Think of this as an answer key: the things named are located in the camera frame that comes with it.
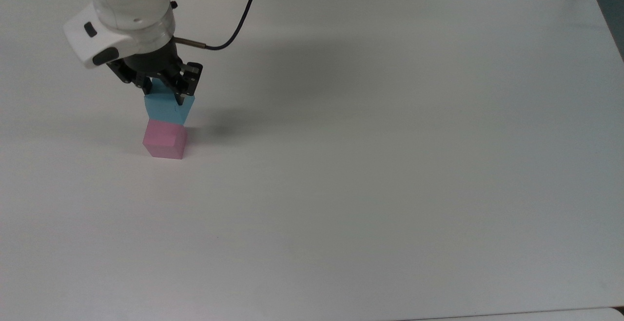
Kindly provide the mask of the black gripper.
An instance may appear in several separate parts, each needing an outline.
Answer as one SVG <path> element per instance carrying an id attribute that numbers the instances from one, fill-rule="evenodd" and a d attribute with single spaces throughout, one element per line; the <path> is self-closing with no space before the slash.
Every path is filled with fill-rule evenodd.
<path id="1" fill-rule="evenodd" d="M 183 62 L 175 38 L 156 51 L 116 59 L 106 65 L 122 82 L 133 83 L 145 96 L 153 92 L 153 80 L 160 81 L 173 92 L 180 106 L 185 98 L 194 96 L 203 71 L 200 63 Z"/>

